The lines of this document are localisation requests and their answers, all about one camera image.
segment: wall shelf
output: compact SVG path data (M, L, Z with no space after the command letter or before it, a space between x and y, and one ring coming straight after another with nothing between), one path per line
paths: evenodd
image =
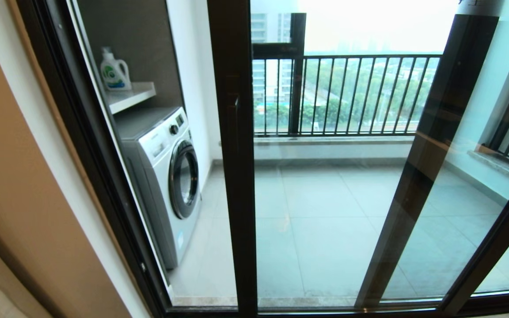
M131 84L133 89L130 91L105 91L111 114L117 114L156 95L154 83L151 81L133 82Z

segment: tile floor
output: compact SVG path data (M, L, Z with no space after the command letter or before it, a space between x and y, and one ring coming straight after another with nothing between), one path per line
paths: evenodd
M256 167L260 306L350 306L357 296L402 167ZM442 170L384 298L441 296L501 206ZM236 304L221 167L204 187L182 265L169 273L173 303ZM479 288L509 288L509 250Z

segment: washing machine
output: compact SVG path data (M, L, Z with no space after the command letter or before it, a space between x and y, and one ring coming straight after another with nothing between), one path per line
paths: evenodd
M178 266L200 209L198 159L182 107L115 115L125 163L167 269Z

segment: balcony railing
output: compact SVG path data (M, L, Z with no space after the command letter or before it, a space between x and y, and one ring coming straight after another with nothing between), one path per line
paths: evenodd
M412 135L440 57L400 54L253 60L254 134ZM295 71L295 63L301 70Z

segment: window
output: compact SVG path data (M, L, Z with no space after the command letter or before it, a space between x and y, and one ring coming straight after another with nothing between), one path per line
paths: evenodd
M253 38L264 38L264 37L266 37L266 32L265 31L253 31L253 32L251 32L251 36Z
M253 72L254 71L264 71L264 62L253 61Z
M265 20L266 14L265 13L258 13L258 14L251 14L251 21L253 20Z
M260 30L260 29L264 29L265 27L266 27L266 23L264 23L264 22L252 22L251 23L252 30Z

